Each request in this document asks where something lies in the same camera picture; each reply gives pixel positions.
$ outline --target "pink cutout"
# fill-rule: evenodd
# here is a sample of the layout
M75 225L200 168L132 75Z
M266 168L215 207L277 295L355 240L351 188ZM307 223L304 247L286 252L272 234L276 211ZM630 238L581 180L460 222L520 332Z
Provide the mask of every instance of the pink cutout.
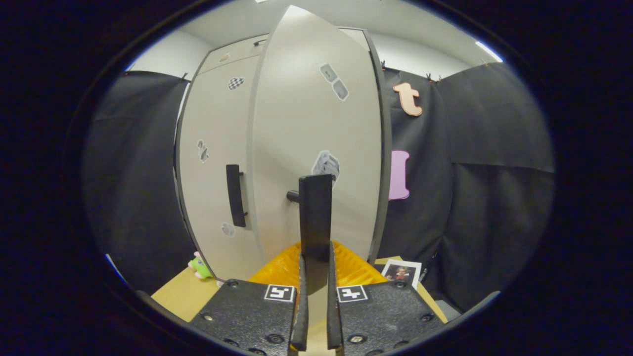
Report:
M407 159L409 159L409 153L407 151L391 151L389 200L400 200L409 197L409 189L406 188Z

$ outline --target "stuffed toy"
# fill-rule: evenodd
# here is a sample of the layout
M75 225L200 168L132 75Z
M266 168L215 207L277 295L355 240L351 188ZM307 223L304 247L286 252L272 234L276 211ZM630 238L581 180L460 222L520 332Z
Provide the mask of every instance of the stuffed toy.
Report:
M196 270L196 277L200 279L213 277L213 274L211 274L209 268L207 268L207 266L204 264L204 261L202 261L202 258L200 257L200 252L194 252L194 256L196 257L193 260L189 261L187 265L189 266L189 268Z

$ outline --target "ceiling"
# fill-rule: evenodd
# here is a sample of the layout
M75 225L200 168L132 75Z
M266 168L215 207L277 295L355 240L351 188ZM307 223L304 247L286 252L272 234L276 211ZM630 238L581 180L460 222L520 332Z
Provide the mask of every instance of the ceiling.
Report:
M217 48L270 33L288 5L340 27L367 29L434 48L471 66L482 64L482 60L495 61L465 32L402 0L235 0L199 16L181 30Z

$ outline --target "white cabinet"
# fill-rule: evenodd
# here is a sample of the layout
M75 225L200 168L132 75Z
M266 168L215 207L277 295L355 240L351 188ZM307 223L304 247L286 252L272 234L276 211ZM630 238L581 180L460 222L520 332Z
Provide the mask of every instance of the white cabinet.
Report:
M362 31L346 32L291 6L270 36L212 51L195 76L178 133L178 180L190 233L217 278L248 279L300 240L299 207L286 192L298 190L323 150L341 166L331 238L370 253L384 173L379 92ZM245 227L233 226L233 164L244 173Z

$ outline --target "printed picture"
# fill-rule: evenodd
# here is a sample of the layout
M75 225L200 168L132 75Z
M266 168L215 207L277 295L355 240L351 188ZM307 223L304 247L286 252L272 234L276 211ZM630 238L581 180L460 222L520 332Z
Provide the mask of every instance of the printed picture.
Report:
M382 275L390 281L411 283L414 288L417 288L421 269L422 264L420 262L389 259L382 270Z

